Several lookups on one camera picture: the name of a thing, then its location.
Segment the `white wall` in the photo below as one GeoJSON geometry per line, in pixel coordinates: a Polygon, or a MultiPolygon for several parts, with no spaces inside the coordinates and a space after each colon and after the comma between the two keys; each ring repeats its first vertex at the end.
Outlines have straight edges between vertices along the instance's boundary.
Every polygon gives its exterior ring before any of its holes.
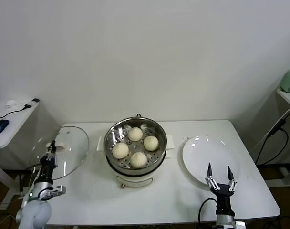
{"type": "Polygon", "coordinates": [[[290,0],[0,1],[0,98],[60,124],[229,119],[250,147],[289,68],[290,0]]]}

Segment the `power cord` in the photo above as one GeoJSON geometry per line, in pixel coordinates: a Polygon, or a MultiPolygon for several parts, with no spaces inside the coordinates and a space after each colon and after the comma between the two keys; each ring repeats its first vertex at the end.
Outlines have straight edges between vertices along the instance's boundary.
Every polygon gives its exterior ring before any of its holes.
{"type": "Polygon", "coordinates": [[[263,143],[263,145],[262,145],[262,147],[261,147],[261,149],[259,151],[259,155],[258,155],[258,157],[257,157],[257,159],[255,161],[255,164],[257,164],[257,162],[259,161],[259,157],[260,157],[260,155],[261,155],[261,153],[263,151],[263,148],[264,148],[268,138],[273,136],[279,130],[283,131],[286,134],[286,137],[287,137],[284,147],[281,149],[281,151],[275,157],[273,157],[271,160],[269,160],[269,161],[267,161],[267,162],[265,162],[265,163],[263,163],[261,165],[265,165],[268,162],[274,160],[275,158],[277,158],[283,152],[283,150],[287,146],[287,143],[288,143],[288,140],[289,140],[289,136],[288,136],[288,133],[284,129],[282,129],[282,127],[286,123],[286,119],[289,117],[289,115],[290,115],[290,108],[282,115],[282,117],[273,125],[273,127],[263,136],[263,138],[250,151],[250,152],[252,152],[262,142],[262,140],[265,139],[265,141],[264,141],[264,143],[263,143]]]}
{"type": "Polygon", "coordinates": [[[201,223],[200,221],[200,215],[201,215],[201,210],[204,206],[205,203],[207,203],[209,200],[213,200],[217,203],[217,200],[215,200],[214,198],[207,198],[205,201],[203,201],[203,203],[201,204],[200,206],[200,209],[199,209],[199,212],[198,212],[198,222],[199,222],[199,226],[202,227],[202,228],[205,228],[204,225],[201,223]]]}
{"type": "MultiPolygon", "coordinates": [[[[288,143],[288,141],[289,141],[288,133],[287,133],[283,128],[281,128],[281,127],[280,127],[280,131],[283,131],[283,132],[286,134],[286,142],[285,142],[285,145],[283,146],[283,148],[280,150],[280,152],[279,152],[275,157],[273,157],[273,158],[270,159],[269,161],[266,161],[265,163],[261,164],[260,166],[265,165],[265,164],[269,163],[270,161],[274,160],[275,158],[277,158],[277,157],[278,157],[278,156],[283,152],[283,150],[286,148],[287,143],[288,143]]],[[[258,155],[258,158],[257,158],[256,161],[255,161],[255,164],[257,164],[257,162],[258,162],[259,157],[260,157],[260,155],[261,155],[261,153],[262,153],[262,151],[263,151],[263,148],[264,148],[264,146],[265,146],[266,141],[268,140],[268,138],[269,138],[269,136],[266,137],[266,139],[265,139],[265,141],[264,141],[264,143],[263,143],[263,145],[262,145],[262,147],[261,147],[261,149],[260,149],[260,151],[259,151],[259,155],[258,155]]]]}
{"type": "Polygon", "coordinates": [[[274,130],[275,129],[275,127],[277,126],[277,125],[280,125],[280,122],[282,122],[282,119],[283,119],[283,117],[284,116],[286,116],[283,120],[285,121],[287,118],[288,118],[288,116],[290,115],[290,108],[281,116],[281,118],[279,118],[278,119],[278,121],[276,121],[276,123],[272,126],[272,128],[262,137],[262,139],[259,141],[259,142],[257,142],[256,144],[255,144],[255,146],[253,146],[253,148],[250,150],[250,152],[253,152],[256,148],[257,148],[257,146],[260,144],[260,143],[262,143],[262,141],[266,138],[266,136],[268,136],[269,135],[269,133],[270,132],[272,132],[272,130],[274,130]]]}
{"type": "Polygon", "coordinates": [[[8,227],[8,229],[10,229],[10,227],[11,227],[11,225],[12,225],[12,221],[13,221],[13,219],[15,220],[16,218],[13,216],[13,215],[11,215],[11,214],[8,214],[8,213],[1,213],[0,214],[0,216],[4,216],[4,215],[6,215],[6,217],[0,222],[0,225],[7,219],[7,218],[9,218],[10,217],[10,225],[9,225],[9,227],[8,227]]]}
{"type": "Polygon", "coordinates": [[[277,158],[277,157],[278,157],[278,156],[283,152],[283,150],[286,148],[287,143],[288,143],[288,141],[289,141],[288,133],[287,133],[285,130],[283,130],[282,128],[280,129],[280,131],[283,131],[283,132],[286,134],[286,142],[285,142],[285,145],[283,146],[283,148],[280,150],[280,152],[279,152],[278,154],[276,154],[276,155],[275,155],[272,159],[270,159],[269,161],[266,161],[265,163],[261,164],[261,166],[262,166],[262,165],[265,165],[265,164],[269,163],[270,161],[274,160],[275,158],[277,158]]]}
{"type": "Polygon", "coordinates": [[[27,104],[24,105],[24,107],[18,111],[11,111],[9,113],[7,113],[6,115],[4,116],[0,116],[0,118],[5,118],[6,116],[12,114],[12,113],[15,113],[15,112],[20,112],[20,111],[23,111],[27,108],[31,108],[32,106],[34,106],[37,102],[39,102],[40,100],[39,99],[33,99],[32,101],[28,102],[27,104]]]}

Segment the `white desk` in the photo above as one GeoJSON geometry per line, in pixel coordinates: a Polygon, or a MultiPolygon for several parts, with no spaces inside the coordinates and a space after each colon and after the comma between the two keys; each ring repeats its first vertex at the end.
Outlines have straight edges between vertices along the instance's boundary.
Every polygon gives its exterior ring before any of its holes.
{"type": "MultiPolygon", "coordinates": [[[[4,116],[5,114],[11,111],[17,111],[17,110],[22,109],[24,105],[28,103],[29,101],[30,100],[20,101],[20,104],[17,106],[14,106],[12,108],[5,108],[6,101],[0,100],[0,116],[4,116]]],[[[8,126],[2,131],[2,133],[0,133],[0,149],[6,147],[9,144],[9,142],[16,135],[16,133],[21,128],[21,126],[25,123],[25,121],[28,119],[28,117],[36,109],[37,106],[38,106],[38,103],[35,104],[31,108],[25,109],[20,112],[9,114],[5,118],[0,118],[0,120],[8,119],[10,121],[8,126]]],[[[4,203],[10,202],[12,197],[15,194],[19,193],[18,180],[19,179],[13,180],[0,168],[0,182],[5,184],[10,189],[3,200],[3,204],[0,205],[0,210],[5,210],[8,207],[8,204],[4,204],[4,203]]]]}
{"type": "MultiPolygon", "coordinates": [[[[223,139],[240,160],[238,187],[231,197],[236,219],[274,217],[280,214],[280,208],[231,122],[159,124],[167,134],[173,136],[175,149],[170,152],[172,157],[165,159],[159,168],[159,178],[146,187],[135,189],[121,189],[104,154],[95,150],[99,137],[104,136],[112,123],[66,124],[78,126],[89,135],[90,153],[72,174],[54,182],[55,186],[66,186],[67,192],[49,201],[52,217],[48,224],[127,225],[198,221],[201,203],[215,196],[187,173],[181,163],[181,151],[188,137],[208,134],[223,139]]],[[[216,204],[213,201],[206,203],[201,220],[216,221],[215,210],[216,204]]]]}
{"type": "MultiPolygon", "coordinates": [[[[290,93],[283,92],[277,89],[277,93],[290,105],[290,93]]],[[[280,168],[281,173],[284,175],[283,179],[266,180],[269,187],[290,187],[290,173],[285,167],[280,168]]]]}

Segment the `white plate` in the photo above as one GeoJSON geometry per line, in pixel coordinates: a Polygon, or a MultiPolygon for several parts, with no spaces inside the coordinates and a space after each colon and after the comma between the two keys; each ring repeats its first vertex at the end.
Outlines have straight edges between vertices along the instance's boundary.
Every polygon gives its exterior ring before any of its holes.
{"type": "Polygon", "coordinates": [[[224,141],[210,135],[189,139],[183,147],[182,157],[189,173],[203,184],[206,184],[209,163],[217,183],[228,183],[227,166],[230,166],[234,179],[239,178],[239,162],[235,152],[224,141]]]}

